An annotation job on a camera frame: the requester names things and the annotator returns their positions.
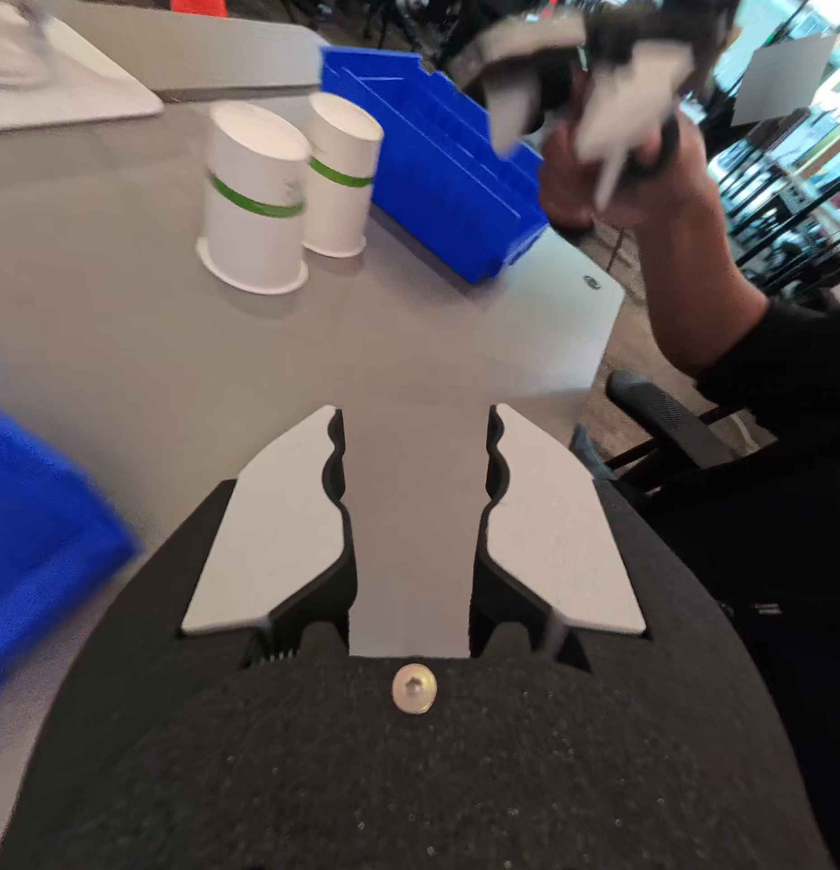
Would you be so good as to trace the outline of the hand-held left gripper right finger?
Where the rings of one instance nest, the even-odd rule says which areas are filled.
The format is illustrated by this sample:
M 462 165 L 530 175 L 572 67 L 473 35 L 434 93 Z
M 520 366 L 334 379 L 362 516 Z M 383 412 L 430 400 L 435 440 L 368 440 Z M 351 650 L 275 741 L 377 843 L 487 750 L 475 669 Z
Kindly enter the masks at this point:
M 470 655 L 523 626 L 545 658 L 584 658 L 574 631 L 642 638 L 647 624 L 596 480 L 560 441 L 499 403 L 489 411 L 486 492 L 469 603 Z

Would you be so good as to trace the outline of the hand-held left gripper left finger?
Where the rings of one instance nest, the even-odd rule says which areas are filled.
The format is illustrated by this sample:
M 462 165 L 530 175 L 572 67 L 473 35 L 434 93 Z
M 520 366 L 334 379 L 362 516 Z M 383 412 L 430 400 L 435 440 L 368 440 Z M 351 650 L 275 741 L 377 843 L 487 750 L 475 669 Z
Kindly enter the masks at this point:
M 190 598 L 190 637 L 257 629 L 270 656 L 298 653 L 305 629 L 349 645 L 357 561 L 343 504 L 343 413 L 322 406 L 239 473 Z

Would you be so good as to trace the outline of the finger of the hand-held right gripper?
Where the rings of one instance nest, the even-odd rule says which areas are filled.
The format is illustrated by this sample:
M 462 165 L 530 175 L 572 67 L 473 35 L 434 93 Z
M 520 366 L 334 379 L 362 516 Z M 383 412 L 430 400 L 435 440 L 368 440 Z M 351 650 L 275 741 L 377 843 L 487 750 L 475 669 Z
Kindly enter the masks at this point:
M 623 65 L 597 70 L 573 147 L 582 164 L 600 164 L 594 204 L 604 211 L 632 153 L 671 113 L 694 68 L 689 46 L 634 46 Z
M 453 58 L 452 81 L 483 106 L 498 156 L 569 103 L 586 38 L 582 12 L 526 13 L 499 19 Z

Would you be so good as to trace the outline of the blue plastic bin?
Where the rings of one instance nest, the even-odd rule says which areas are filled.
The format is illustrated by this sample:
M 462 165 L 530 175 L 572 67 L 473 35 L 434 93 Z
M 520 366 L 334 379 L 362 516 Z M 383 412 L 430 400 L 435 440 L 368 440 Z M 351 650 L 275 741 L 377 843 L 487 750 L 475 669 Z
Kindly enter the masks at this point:
M 86 475 L 0 410 L 0 688 L 138 550 Z
M 544 233 L 539 155 L 491 147 L 487 112 L 411 53 L 330 46 L 320 85 L 371 114 L 383 139 L 374 204 L 472 285 L 496 278 Z

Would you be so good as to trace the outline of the white paper cup green band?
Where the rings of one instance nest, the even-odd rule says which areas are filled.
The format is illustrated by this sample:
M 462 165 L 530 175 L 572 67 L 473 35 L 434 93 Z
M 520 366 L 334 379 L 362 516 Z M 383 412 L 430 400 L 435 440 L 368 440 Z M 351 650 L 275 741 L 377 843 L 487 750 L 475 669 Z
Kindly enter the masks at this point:
M 323 256 L 357 256 L 366 246 L 384 132 L 369 112 L 344 97 L 318 92 L 309 107 L 303 244 Z
M 200 260 L 225 284 L 255 295 L 299 289 L 308 277 L 308 139 L 249 102 L 215 103 L 209 120 Z

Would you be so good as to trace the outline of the person's right forearm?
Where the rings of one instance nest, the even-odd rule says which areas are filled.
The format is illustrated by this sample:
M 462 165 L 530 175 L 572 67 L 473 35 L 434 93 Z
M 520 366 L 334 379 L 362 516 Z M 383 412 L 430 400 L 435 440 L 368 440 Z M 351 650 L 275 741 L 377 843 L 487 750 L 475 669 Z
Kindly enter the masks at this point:
M 768 299 L 735 266 L 709 198 L 649 217 L 636 237 L 657 346 L 705 398 L 779 439 L 840 428 L 840 304 Z

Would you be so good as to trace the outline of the person's right hand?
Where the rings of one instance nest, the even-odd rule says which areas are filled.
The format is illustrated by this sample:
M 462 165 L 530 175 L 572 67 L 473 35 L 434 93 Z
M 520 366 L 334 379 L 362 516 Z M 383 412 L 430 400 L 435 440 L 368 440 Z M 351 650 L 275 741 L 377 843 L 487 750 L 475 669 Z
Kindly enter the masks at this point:
M 550 224 L 576 231 L 602 222 L 638 233 L 700 212 L 719 213 L 719 194 L 707 172 L 703 138 L 682 113 L 675 117 L 679 139 L 673 155 L 648 179 L 629 183 L 621 179 L 604 208 L 596 204 L 602 166 L 578 159 L 575 121 L 556 122 L 545 136 L 538 171 L 538 198 Z

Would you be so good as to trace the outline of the white adjustable stand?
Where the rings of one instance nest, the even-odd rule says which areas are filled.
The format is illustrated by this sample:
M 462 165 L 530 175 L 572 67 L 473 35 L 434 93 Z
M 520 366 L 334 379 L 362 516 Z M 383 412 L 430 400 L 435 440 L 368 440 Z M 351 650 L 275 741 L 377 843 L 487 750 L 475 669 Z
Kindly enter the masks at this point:
M 54 2 L 0 2 L 0 133 L 163 110 L 155 93 L 57 18 Z

